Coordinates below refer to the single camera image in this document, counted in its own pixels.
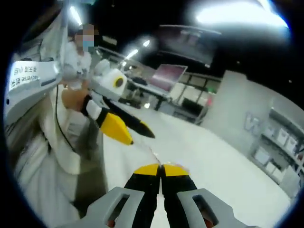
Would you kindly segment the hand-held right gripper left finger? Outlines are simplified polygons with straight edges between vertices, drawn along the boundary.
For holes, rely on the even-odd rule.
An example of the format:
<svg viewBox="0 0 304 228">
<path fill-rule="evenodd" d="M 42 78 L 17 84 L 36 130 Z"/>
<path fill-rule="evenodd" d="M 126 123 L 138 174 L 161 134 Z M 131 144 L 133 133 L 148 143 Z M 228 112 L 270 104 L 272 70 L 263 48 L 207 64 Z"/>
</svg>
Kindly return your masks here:
<svg viewBox="0 0 304 228">
<path fill-rule="evenodd" d="M 86 215 L 64 228 L 149 228 L 157 207 L 159 165 L 142 166 L 125 186 L 115 187 L 93 202 Z"/>
</svg>

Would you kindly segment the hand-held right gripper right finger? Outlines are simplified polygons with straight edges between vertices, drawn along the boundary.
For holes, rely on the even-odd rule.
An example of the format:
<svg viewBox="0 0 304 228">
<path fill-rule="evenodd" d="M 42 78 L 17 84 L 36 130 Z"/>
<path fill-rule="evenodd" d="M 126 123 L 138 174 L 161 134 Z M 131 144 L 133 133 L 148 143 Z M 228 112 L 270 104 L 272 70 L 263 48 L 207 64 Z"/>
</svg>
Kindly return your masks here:
<svg viewBox="0 0 304 228">
<path fill-rule="evenodd" d="M 171 228 L 241 228 L 231 206 L 198 189 L 188 172 L 165 164 L 161 175 L 164 208 Z"/>
</svg>

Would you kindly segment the person's left hand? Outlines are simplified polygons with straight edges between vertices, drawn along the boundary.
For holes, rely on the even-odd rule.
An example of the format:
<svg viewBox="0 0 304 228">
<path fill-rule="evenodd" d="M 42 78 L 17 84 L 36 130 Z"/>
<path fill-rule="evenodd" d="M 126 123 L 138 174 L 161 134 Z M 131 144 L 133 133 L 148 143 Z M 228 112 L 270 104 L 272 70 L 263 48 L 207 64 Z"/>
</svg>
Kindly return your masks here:
<svg viewBox="0 0 304 228">
<path fill-rule="evenodd" d="M 62 103 L 65 108 L 80 112 L 88 90 L 70 90 L 64 89 L 61 93 Z"/>
</svg>

